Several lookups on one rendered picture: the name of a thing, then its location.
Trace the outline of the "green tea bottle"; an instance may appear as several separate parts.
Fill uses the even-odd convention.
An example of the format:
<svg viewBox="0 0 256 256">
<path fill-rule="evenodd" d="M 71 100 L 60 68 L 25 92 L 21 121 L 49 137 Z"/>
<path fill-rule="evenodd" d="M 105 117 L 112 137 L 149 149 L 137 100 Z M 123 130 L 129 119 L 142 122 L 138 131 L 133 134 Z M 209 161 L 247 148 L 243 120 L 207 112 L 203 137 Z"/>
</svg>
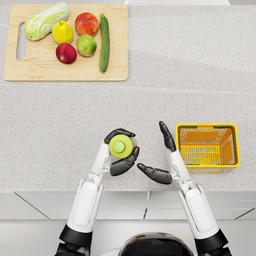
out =
<svg viewBox="0 0 256 256">
<path fill-rule="evenodd" d="M 137 146 L 137 141 L 133 137 L 119 134 L 114 136 L 109 142 L 110 154 L 117 159 L 128 157 Z"/>
</svg>

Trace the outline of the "yellow slatted basket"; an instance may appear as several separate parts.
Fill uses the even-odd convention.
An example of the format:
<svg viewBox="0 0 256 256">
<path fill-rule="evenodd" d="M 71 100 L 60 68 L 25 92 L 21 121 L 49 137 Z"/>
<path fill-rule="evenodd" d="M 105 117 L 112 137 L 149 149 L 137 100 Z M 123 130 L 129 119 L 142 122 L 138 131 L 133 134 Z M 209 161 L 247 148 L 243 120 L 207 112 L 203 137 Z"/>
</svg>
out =
<svg viewBox="0 0 256 256">
<path fill-rule="evenodd" d="M 190 173 L 223 173 L 240 165 L 234 124 L 178 124 L 176 145 Z"/>
</svg>

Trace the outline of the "dark round robot body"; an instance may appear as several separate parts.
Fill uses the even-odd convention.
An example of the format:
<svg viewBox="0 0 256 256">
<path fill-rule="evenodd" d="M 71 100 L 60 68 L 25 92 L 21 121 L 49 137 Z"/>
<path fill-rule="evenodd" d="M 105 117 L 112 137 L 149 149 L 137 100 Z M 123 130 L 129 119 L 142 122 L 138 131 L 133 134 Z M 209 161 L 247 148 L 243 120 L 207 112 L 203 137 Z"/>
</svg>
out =
<svg viewBox="0 0 256 256">
<path fill-rule="evenodd" d="M 118 256 L 195 256 L 179 238 L 168 233 L 147 232 L 129 238 Z"/>
</svg>

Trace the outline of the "wooden cutting board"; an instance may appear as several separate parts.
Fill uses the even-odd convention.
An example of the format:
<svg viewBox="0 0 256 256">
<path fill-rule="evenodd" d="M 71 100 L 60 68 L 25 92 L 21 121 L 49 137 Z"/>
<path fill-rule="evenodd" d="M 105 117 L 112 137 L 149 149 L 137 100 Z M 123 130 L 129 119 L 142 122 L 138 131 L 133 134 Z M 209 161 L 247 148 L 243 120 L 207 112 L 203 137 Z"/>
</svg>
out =
<svg viewBox="0 0 256 256">
<path fill-rule="evenodd" d="M 48 35 L 39 41 L 25 41 L 24 59 L 17 59 L 19 28 L 45 4 L 15 4 L 10 9 L 3 78 L 7 81 L 124 81 L 128 77 L 128 7 L 124 4 L 72 4 L 68 23 L 85 11 L 105 15 L 110 27 L 110 60 L 107 71 L 99 70 L 100 53 L 79 55 L 72 64 L 61 63 L 57 44 Z"/>
</svg>

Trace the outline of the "dark red apple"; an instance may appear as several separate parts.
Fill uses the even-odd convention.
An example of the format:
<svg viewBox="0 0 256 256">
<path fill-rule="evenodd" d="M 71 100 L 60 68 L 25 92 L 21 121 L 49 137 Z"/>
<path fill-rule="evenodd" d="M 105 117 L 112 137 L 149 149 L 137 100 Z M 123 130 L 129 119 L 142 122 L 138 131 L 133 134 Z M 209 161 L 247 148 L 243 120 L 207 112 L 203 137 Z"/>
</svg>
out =
<svg viewBox="0 0 256 256">
<path fill-rule="evenodd" d="M 77 52 L 72 45 L 63 43 L 57 46 L 56 57 L 64 64 L 71 64 L 76 60 Z"/>
</svg>

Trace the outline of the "green apple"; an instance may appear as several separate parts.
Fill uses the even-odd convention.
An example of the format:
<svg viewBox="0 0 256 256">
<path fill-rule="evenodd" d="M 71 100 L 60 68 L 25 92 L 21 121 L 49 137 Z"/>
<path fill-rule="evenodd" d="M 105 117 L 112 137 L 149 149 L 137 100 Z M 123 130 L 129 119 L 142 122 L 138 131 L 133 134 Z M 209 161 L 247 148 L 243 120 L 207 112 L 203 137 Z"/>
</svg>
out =
<svg viewBox="0 0 256 256">
<path fill-rule="evenodd" d="M 84 57 L 92 56 L 97 49 L 96 40 L 90 35 L 81 35 L 77 39 L 76 45 L 79 54 Z"/>
</svg>

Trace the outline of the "green cucumber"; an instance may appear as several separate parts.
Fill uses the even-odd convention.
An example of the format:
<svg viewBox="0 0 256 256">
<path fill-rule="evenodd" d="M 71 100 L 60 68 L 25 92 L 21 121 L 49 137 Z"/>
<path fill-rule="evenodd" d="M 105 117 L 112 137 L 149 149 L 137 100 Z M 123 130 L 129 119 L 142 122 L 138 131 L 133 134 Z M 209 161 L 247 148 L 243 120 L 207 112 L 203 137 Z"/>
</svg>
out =
<svg viewBox="0 0 256 256">
<path fill-rule="evenodd" d="M 110 57 L 110 30 L 109 22 L 104 14 L 100 15 L 100 31 L 101 31 L 101 52 L 99 68 L 101 73 L 105 73 Z"/>
</svg>

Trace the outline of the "yellow lemon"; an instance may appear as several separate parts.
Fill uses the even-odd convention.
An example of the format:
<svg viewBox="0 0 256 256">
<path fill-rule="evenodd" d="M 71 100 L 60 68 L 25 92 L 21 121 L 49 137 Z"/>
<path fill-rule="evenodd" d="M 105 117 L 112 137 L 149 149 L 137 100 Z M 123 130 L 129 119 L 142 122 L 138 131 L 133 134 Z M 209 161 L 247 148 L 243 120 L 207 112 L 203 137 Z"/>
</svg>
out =
<svg viewBox="0 0 256 256">
<path fill-rule="evenodd" d="M 58 21 L 52 27 L 52 36 L 57 44 L 69 44 L 73 40 L 73 28 L 66 21 Z"/>
</svg>

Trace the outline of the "napa cabbage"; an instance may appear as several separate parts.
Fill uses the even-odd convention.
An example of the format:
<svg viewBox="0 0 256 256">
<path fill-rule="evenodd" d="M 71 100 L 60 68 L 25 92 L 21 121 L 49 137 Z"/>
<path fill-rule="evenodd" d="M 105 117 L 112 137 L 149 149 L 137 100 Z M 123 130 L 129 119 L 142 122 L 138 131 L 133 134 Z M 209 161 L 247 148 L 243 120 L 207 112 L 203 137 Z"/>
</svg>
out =
<svg viewBox="0 0 256 256">
<path fill-rule="evenodd" d="M 24 25 L 27 38 L 37 41 L 44 38 L 52 31 L 58 21 L 66 21 L 70 14 L 69 5 L 65 2 L 51 5 L 40 12 L 30 16 Z"/>
</svg>

